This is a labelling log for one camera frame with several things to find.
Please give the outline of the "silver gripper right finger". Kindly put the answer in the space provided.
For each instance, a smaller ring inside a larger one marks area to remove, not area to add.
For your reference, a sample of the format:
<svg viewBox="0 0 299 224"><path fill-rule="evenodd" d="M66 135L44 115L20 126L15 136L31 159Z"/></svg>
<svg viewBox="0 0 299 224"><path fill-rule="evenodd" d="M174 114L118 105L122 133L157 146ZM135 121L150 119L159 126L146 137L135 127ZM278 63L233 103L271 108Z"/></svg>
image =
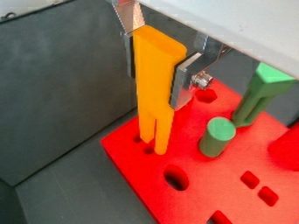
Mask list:
<svg viewBox="0 0 299 224"><path fill-rule="evenodd" d="M198 33L194 40L197 52L175 67L170 106L179 110L193 99L194 92L206 90L214 78L209 74L210 66L226 55L231 47L211 36Z"/></svg>

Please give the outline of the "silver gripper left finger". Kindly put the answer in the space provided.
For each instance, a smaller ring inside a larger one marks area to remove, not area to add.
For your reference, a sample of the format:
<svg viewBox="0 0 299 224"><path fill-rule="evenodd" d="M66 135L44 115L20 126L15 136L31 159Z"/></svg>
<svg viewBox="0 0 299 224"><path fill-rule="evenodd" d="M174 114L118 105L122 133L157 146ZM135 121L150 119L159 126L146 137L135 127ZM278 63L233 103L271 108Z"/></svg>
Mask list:
<svg viewBox="0 0 299 224"><path fill-rule="evenodd" d="M146 25L141 3L137 0L111 0L121 23L122 37L126 46L127 74L137 77L134 31Z"/></svg>

